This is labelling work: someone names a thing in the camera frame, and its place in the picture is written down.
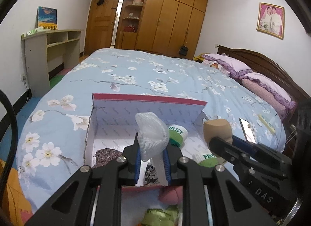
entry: painting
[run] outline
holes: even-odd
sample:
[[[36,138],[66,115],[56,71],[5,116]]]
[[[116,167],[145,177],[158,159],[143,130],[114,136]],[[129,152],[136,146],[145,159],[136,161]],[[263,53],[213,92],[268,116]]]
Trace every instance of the painting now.
[[[257,31],[270,34],[283,40],[284,8],[267,3],[259,3]]]
[[[38,7],[38,27],[57,30],[57,10],[48,7]]]

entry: metal screw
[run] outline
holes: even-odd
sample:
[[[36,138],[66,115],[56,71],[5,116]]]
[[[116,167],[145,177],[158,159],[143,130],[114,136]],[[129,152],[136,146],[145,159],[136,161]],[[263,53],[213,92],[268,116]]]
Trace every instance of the metal screw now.
[[[255,170],[252,169],[252,168],[249,168],[249,169],[248,169],[248,172],[249,172],[250,174],[255,174]]]
[[[80,168],[80,171],[82,173],[87,173],[88,171],[90,170],[90,167],[88,165],[83,165],[81,168]]]
[[[188,159],[187,157],[181,157],[181,158],[179,158],[179,161],[180,161],[181,163],[188,163],[188,162],[189,162],[189,159]]]
[[[218,172],[223,172],[225,170],[225,167],[223,165],[216,165],[215,169]]]
[[[120,156],[117,158],[117,162],[118,163],[124,163],[126,161],[126,157],[125,156]]]

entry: wall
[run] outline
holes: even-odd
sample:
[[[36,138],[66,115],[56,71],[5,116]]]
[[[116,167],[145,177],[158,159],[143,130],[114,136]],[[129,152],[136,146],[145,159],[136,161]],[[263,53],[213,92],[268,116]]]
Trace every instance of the wall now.
[[[25,92],[21,74],[26,74],[21,35],[35,28],[38,6],[57,9],[58,29],[82,29],[80,52],[91,0],[18,0],[0,24],[0,88],[12,104]],[[0,104],[0,119],[6,111]]]
[[[284,40],[256,31],[259,2],[285,8]],[[215,44],[264,54],[311,95],[311,37],[284,0],[208,0],[195,55],[217,53]]]

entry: wardrobe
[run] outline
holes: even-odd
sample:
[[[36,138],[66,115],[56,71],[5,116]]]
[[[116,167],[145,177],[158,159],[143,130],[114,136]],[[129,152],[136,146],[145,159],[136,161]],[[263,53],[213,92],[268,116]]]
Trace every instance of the wardrobe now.
[[[119,26],[115,48],[142,50],[192,60],[206,6],[207,0],[143,0],[137,31],[129,34],[123,32]],[[126,13],[126,7],[130,7],[128,3],[122,7],[121,20],[122,13]],[[92,23],[90,15],[88,27]],[[179,54],[181,46],[188,48],[186,56]]]

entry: pillow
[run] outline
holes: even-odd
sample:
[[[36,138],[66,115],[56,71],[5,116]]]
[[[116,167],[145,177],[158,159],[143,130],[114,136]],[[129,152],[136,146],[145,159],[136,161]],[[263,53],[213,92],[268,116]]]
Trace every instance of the pillow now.
[[[216,61],[208,61],[208,60],[204,59],[202,64],[204,64],[208,67],[213,67],[217,70],[220,70],[220,72],[222,72],[223,74],[225,74],[228,77],[230,76],[230,72],[227,70],[227,68],[225,66],[222,66],[221,64],[219,64]]]
[[[296,102],[292,101],[288,93],[283,88],[265,75],[260,73],[248,73],[240,76],[240,79],[249,79],[256,82],[268,92],[272,93],[274,98],[288,109],[293,109],[296,105]]]
[[[206,60],[216,61],[230,72],[230,77],[239,78],[240,76],[251,73],[252,70],[242,61],[239,61],[235,58],[223,56],[219,54],[205,54],[202,55]]]
[[[249,79],[242,79],[242,85],[250,90],[252,93],[256,94],[258,97],[262,98],[264,101],[270,104],[271,107],[275,109],[280,119],[283,121],[288,115],[289,111],[286,107],[280,104],[273,96],[272,93],[268,92],[265,88],[262,88],[259,84]]]

